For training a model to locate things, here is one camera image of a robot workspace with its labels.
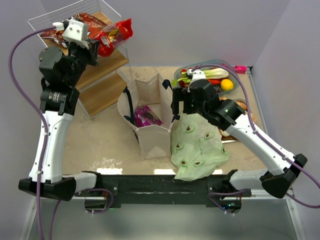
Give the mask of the beige canvas tote bag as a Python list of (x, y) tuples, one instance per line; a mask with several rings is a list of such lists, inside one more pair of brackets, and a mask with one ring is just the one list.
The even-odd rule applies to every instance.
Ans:
[(171, 155), (172, 99), (171, 82), (159, 73), (130, 81), (118, 99), (118, 112), (133, 130), (143, 159)]

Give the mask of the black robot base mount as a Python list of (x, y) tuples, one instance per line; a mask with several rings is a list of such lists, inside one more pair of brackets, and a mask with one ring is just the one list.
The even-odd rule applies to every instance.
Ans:
[(227, 181), (229, 174), (211, 175), (194, 181), (175, 179), (174, 175), (98, 175), (93, 190), (83, 190), (76, 197), (85, 198), (88, 210), (100, 210), (103, 203), (113, 208), (125, 204), (205, 205), (235, 212), (241, 198), (251, 197), (250, 190), (239, 192)]

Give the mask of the purple snack bag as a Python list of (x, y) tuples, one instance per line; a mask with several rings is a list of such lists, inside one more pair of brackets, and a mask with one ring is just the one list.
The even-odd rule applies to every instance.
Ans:
[(151, 125), (160, 126), (162, 121), (147, 105), (139, 106), (134, 113), (134, 123), (138, 128), (147, 127)]

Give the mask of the brown chip bag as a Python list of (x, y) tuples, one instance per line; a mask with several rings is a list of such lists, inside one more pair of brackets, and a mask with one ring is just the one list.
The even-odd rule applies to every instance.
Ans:
[[(102, 30), (104, 27), (107, 26), (107, 24), (105, 24), (100, 19), (94, 17), (93, 15), (85, 13), (85, 12), (76, 14), (76, 15), (68, 18), (66, 21), (68, 22), (71, 19), (87, 24), (88, 25), (88, 34), (87, 34), (87, 36), (89, 38), (91, 38), (91, 39), (96, 34), (98, 34), (100, 32), (100, 30)], [(51, 30), (44, 31), (40, 35), (40, 37), (42, 39), (44, 39), (44, 40), (48, 40), (48, 41), (54, 42), (57, 45), (59, 45), (60, 47), (63, 47), (65, 49), (67, 49), (68, 46), (69, 46), (69, 43), (66, 40), (63, 39), (63, 36), (62, 36), (63, 33), (64, 33), (64, 30), (57, 31), (55, 29), (51, 29)]]

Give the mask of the red snack bag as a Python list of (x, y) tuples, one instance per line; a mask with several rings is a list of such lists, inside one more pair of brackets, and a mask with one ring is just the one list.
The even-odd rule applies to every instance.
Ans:
[(118, 46), (132, 36), (132, 19), (128, 18), (102, 28), (93, 39), (99, 42), (98, 55), (109, 57)]

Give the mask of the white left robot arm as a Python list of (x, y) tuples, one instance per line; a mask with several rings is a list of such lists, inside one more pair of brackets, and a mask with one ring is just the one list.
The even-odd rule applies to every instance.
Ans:
[(19, 190), (43, 198), (70, 201), (75, 193), (96, 185), (94, 173), (64, 176), (62, 160), (80, 95), (76, 85), (87, 66), (98, 65), (97, 58), (95, 43), (86, 48), (71, 42), (68, 54), (57, 46), (50, 46), (39, 54), (39, 71), (43, 75), (38, 107), (41, 131), (32, 169), (27, 178), (19, 181)]

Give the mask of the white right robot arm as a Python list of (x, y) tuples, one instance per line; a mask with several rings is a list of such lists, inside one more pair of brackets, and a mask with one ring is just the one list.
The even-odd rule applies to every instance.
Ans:
[(179, 113), (179, 103), (183, 102), (184, 114), (201, 115), (211, 125), (242, 142), (265, 165), (265, 169), (257, 171), (229, 173), (225, 183), (229, 185), (230, 193), (263, 189), (278, 199), (288, 194), (308, 161), (303, 154), (295, 155), (277, 144), (256, 126), (248, 109), (232, 99), (221, 100), (214, 86), (205, 79), (196, 80), (189, 87), (175, 87), (172, 91), (174, 115)]

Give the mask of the green avocado print bag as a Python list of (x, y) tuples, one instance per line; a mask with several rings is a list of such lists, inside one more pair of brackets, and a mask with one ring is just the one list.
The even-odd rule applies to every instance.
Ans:
[(175, 179), (186, 182), (210, 176), (230, 157), (219, 129), (197, 113), (180, 116), (171, 136), (171, 151), (177, 167)]

